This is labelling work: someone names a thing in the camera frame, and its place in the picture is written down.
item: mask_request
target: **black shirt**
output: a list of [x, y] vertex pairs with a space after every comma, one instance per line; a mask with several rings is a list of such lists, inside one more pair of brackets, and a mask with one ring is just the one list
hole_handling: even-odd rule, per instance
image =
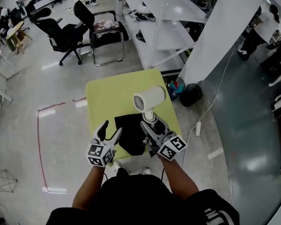
[[2, 34], [1, 34], [1, 37], [5, 38], [6, 35], [7, 35], [7, 31], [9, 30], [9, 26], [8, 26], [8, 17], [1, 16], [1, 19], [0, 19], [0, 30], [1, 30], [2, 28], [5, 30], [5, 33], [2, 33]]
[[55, 209], [47, 225], [140, 224], [161, 223], [205, 225], [205, 211], [223, 210], [239, 225], [238, 212], [215, 191], [208, 189], [193, 194], [186, 201], [174, 196], [153, 175], [113, 177], [101, 187], [90, 212], [77, 208]]

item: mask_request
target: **white cable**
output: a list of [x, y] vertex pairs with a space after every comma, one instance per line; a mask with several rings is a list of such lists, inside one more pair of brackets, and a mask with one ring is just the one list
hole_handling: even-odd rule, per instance
[[[220, 85], [221, 85], [221, 83], [222, 83], [223, 77], [224, 77], [224, 75], [225, 75], [226, 69], [227, 69], [228, 64], [229, 64], [229, 62], [230, 62], [230, 60], [231, 60], [231, 57], [232, 57], [232, 55], [233, 55], [233, 53], [234, 53], [234, 49], [235, 49], [235, 44], [233, 45], [232, 53], [231, 53], [231, 55], [230, 55], [230, 57], [229, 57], [229, 60], [228, 60], [228, 62], [227, 62], [227, 64], [226, 64], [226, 67], [225, 67], [224, 72], [223, 72], [223, 74], [222, 74], [222, 77], [221, 77], [221, 80], [220, 80], [220, 82], [219, 82], [219, 85], [217, 86], [217, 90], [216, 90], [215, 97], [214, 97], [214, 99], [213, 99], [213, 101], [212, 101], [210, 107], [203, 113], [203, 115], [200, 117], [200, 119], [199, 119], [198, 122], [201, 121], [201, 119], [202, 119], [202, 118], [204, 117], [204, 115], [210, 110], [210, 108], [213, 106], [213, 104], [214, 104], [214, 102], [215, 102], [215, 99], [216, 99], [216, 97], [217, 97], [217, 94], [219, 93], [219, 88], [220, 88]], [[188, 140], [189, 140], [189, 138], [191, 137], [192, 130], [193, 130], [195, 127], [196, 127], [196, 126], [194, 126], [194, 127], [191, 129], [191, 131], [189, 132], [189, 135], [188, 135], [188, 139], [187, 139], [186, 144], [188, 144]], [[186, 155], [186, 149], [185, 149], [185, 152], [184, 152], [184, 155], [183, 155], [183, 160], [182, 160], [182, 168], [183, 168], [183, 170], [184, 170], [184, 159], [185, 159], [185, 155]]]
[[10, 217], [12, 218], [12, 220], [14, 221], [14, 223], [17, 224], [17, 222], [14, 220], [13, 216], [12, 216], [12, 215], [10, 214], [10, 212], [8, 211], [7, 207], [4, 206], [2, 203], [0, 203], [0, 205], [6, 209], [6, 211], [8, 212], [8, 214], [10, 215]]

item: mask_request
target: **cable on floor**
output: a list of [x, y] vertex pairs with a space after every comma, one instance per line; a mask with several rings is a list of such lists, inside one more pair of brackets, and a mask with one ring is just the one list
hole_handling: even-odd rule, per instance
[[[230, 62], [230, 60], [231, 60], [231, 57], [232, 57], [232, 55], [233, 55], [233, 53], [234, 53], [234, 50], [235, 50], [235, 44], [233, 44], [232, 53], [231, 53], [231, 55], [230, 55], [230, 57], [229, 57], [229, 60], [228, 60], [228, 62], [227, 62], [227, 64], [226, 64], [226, 67], [225, 67], [225, 69], [224, 69], [224, 71], [223, 71], [223, 74], [222, 74], [222, 76], [221, 76], [221, 80], [220, 80], [220, 82], [219, 82], [219, 85], [217, 86], [217, 90], [216, 90], [214, 99], [213, 99], [211, 105], [209, 106], [209, 108], [208, 108], [208, 109], [203, 113], [203, 115], [200, 117], [200, 119], [198, 120], [198, 122], [200, 122], [200, 121], [202, 120], [202, 118], [204, 117], [204, 115], [205, 115], [205, 114], [211, 109], [211, 107], [213, 106], [213, 104], [214, 104], [214, 102], [215, 102], [215, 99], [216, 99], [216, 97], [217, 97], [217, 95], [218, 95], [218, 93], [219, 93], [220, 85], [221, 85], [221, 83], [222, 83], [223, 77], [224, 77], [224, 75], [225, 75], [225, 72], [226, 72], [226, 69], [227, 69], [227, 67], [228, 67], [228, 64], [229, 64], [229, 62]], [[188, 144], [188, 140], [189, 140], [190, 137], [191, 137], [192, 130], [193, 130], [195, 127], [196, 127], [196, 126], [194, 126], [194, 127], [191, 129], [191, 131], [189, 132], [189, 135], [188, 135], [188, 139], [187, 139], [186, 144]], [[183, 162], [182, 162], [182, 163], [183, 163], [183, 164], [182, 164], [182, 168], [183, 168], [183, 169], [184, 169], [184, 159], [185, 159], [185, 155], [186, 155], [186, 149], [185, 149], [185, 152], [184, 152], [184, 155], [183, 155]]]
[[163, 181], [163, 174], [164, 174], [164, 169], [163, 169], [163, 172], [161, 174], [161, 182]]
[[104, 175], [105, 175], [105, 178], [106, 178], [106, 181], [107, 181], [107, 180], [108, 180], [108, 177], [107, 177], [106, 173], [104, 173]]
[[12, 215], [10, 214], [10, 212], [8, 211], [7, 207], [4, 206], [2, 203], [0, 203], [0, 205], [6, 209], [6, 211], [8, 212], [8, 214], [10, 215], [10, 217], [12, 218], [13, 222], [14, 222], [15, 224], [17, 224], [17, 222], [14, 220], [13, 216], [12, 216]]

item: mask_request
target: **yellow-green table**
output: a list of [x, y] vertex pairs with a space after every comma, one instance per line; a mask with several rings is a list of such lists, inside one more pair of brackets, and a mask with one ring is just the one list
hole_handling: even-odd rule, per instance
[[[153, 86], [163, 86], [166, 90], [163, 77], [157, 69], [90, 81], [86, 85], [86, 97], [91, 137], [93, 131], [101, 123], [108, 120], [109, 125], [106, 130], [106, 138], [109, 139], [116, 131], [115, 117], [139, 113], [133, 105], [133, 94]], [[182, 135], [168, 92], [165, 101], [156, 106], [154, 112], [168, 123], [171, 130]], [[115, 146], [115, 150], [117, 151], [115, 159], [131, 156], [119, 144]]]

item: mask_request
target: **metal shelving unit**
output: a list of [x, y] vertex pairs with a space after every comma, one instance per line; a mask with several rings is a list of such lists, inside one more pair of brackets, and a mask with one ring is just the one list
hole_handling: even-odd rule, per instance
[[[206, 23], [205, 13], [190, 0], [126, 0], [130, 10], [144, 2], [156, 18], [156, 22], [136, 22], [122, 11], [132, 33], [144, 69], [158, 68], [164, 74], [177, 74], [184, 66], [180, 53], [192, 48], [195, 42], [181, 21]], [[141, 30], [145, 43], [135, 35]]]

